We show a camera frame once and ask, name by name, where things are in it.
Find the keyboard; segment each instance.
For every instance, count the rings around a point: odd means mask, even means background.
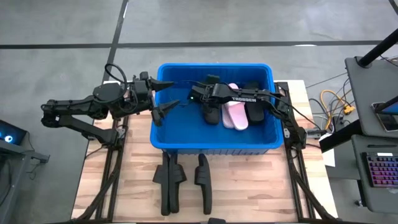
[[[364,152],[372,187],[398,188],[398,154]]]

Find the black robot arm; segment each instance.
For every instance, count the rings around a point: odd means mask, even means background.
[[[305,148],[307,133],[292,117],[293,107],[282,93],[273,93],[269,90],[233,89],[226,83],[217,83],[192,86],[188,98],[193,98],[194,101],[199,103],[209,104],[223,104],[229,101],[258,103],[286,124],[287,130],[284,130],[284,132],[291,136],[291,143],[289,144],[292,147]],[[271,98],[275,98],[275,103],[271,102]]]
[[[93,94],[83,100],[48,100],[41,106],[44,112],[42,124],[50,128],[66,127],[82,133],[86,138],[94,137],[102,144],[115,144],[118,132],[115,129],[100,129],[73,118],[72,115],[87,115],[93,119],[105,119],[111,113],[113,119],[150,110],[156,126],[162,125],[162,118],[179,101],[155,105],[152,91],[160,91],[172,86],[173,82],[161,82],[141,72],[132,82],[124,78],[122,88],[118,83],[97,86]]]

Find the gray floor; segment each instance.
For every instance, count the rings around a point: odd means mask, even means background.
[[[110,44],[122,1],[0,0],[0,45]],[[126,9],[119,42],[381,40],[397,22],[388,0],[136,0]],[[143,70],[156,77],[157,68],[168,62],[266,63],[275,80],[302,79],[308,86],[345,72],[346,57],[363,55],[372,47],[118,49],[114,62],[129,78]],[[35,180],[26,178],[12,223],[70,218],[87,140],[69,129],[43,127],[40,105],[91,94],[101,83],[108,54],[109,49],[0,50],[0,104],[6,105],[0,107],[0,119],[30,131],[36,150],[51,154]],[[384,56],[393,55],[398,55],[396,46]],[[337,91],[346,79],[343,75],[313,86],[307,89],[308,97],[318,99],[324,89]],[[316,104],[312,110],[320,112]],[[353,121],[357,116],[346,118]],[[357,208],[355,182],[330,182],[340,218],[398,222],[397,216]]]

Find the wooden tabletop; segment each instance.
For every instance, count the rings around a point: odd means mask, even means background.
[[[292,104],[312,118],[307,92],[302,80],[289,80]],[[298,125],[313,125],[295,113]],[[162,163],[162,151],[149,141],[151,116],[148,111],[129,118],[129,131],[119,180],[114,222],[205,222],[210,217],[227,222],[297,221],[284,146],[260,156],[207,156],[213,187],[211,215],[203,214],[201,188],[193,183],[198,157],[179,155],[187,181],[180,185],[180,212],[160,214],[160,184],[152,182],[156,166]],[[95,126],[110,128],[113,120],[95,121]],[[308,143],[318,141],[309,139]],[[88,152],[99,148],[89,143]],[[337,217],[335,203],[320,149],[303,150],[311,191],[327,211]],[[106,149],[91,155],[84,163],[72,218],[81,215],[98,193],[103,176]],[[308,217],[304,194],[300,191],[304,214]]]

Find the pink slipper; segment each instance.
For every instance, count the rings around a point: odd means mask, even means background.
[[[238,89],[235,83],[230,83],[229,86]],[[224,105],[236,130],[242,131],[248,128],[249,122],[244,110],[244,102],[229,101]]]
[[[229,117],[228,111],[225,107],[225,105],[221,105],[221,110],[223,114],[223,124],[224,127],[226,128],[234,128],[234,124],[231,121],[231,118]]]

